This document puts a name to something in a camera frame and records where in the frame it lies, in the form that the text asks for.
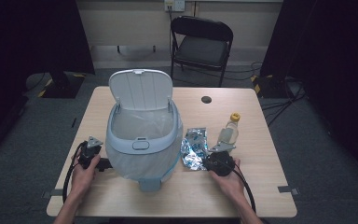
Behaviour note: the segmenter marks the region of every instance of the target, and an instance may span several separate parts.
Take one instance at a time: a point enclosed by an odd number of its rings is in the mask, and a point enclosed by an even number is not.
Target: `power outlet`
[[[169,11],[185,11],[185,0],[164,0],[164,10]]]

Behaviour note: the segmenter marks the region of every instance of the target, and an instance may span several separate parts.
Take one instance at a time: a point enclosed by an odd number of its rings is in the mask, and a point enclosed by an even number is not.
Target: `chair backrest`
[[[219,41],[232,42],[234,34],[221,21],[211,21],[197,17],[181,16],[171,22],[172,36],[190,35]]]

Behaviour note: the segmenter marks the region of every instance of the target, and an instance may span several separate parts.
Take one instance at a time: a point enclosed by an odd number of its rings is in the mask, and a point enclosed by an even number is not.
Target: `chair seat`
[[[228,45],[224,41],[186,36],[175,53],[175,59],[222,67],[227,57],[227,48]]]

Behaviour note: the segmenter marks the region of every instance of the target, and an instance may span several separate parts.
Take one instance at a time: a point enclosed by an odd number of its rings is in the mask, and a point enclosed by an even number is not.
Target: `wooden table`
[[[210,96],[205,104],[202,96]],[[187,128],[206,127],[208,146],[215,145],[229,116],[241,114],[237,148],[231,152],[241,159],[241,170],[254,194],[260,217],[294,217],[296,206],[287,186],[281,163],[272,142],[255,92],[251,89],[173,88],[173,100]],[[105,141],[107,120],[115,100],[109,87],[98,87],[91,96],[76,138],[56,185],[63,182],[76,147],[92,135]],[[103,148],[101,153],[107,158]],[[52,196],[47,212],[57,216],[62,197]],[[145,193],[137,182],[124,179],[113,169],[97,172],[88,195],[78,209],[82,217],[237,217],[237,211],[205,171],[190,171],[179,161],[172,177],[158,192]]]

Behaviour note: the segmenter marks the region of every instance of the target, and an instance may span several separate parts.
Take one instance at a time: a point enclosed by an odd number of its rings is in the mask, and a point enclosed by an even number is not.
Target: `hand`
[[[240,159],[234,159],[234,162],[236,164],[235,170],[239,172],[241,160]],[[223,193],[228,196],[230,200],[234,200],[235,198],[238,198],[239,196],[244,197],[243,188],[244,185],[237,174],[234,172],[231,172],[229,175],[226,176],[219,176],[214,171],[209,171],[209,174],[211,177],[216,181],[216,183],[219,185],[220,189],[223,191]]]
[[[77,165],[72,172],[72,188],[70,194],[75,194],[77,197],[83,198],[95,177],[95,167],[100,161],[100,158],[100,155],[95,155],[87,169],[83,169],[83,167],[78,164],[77,157],[75,158],[74,164]]]

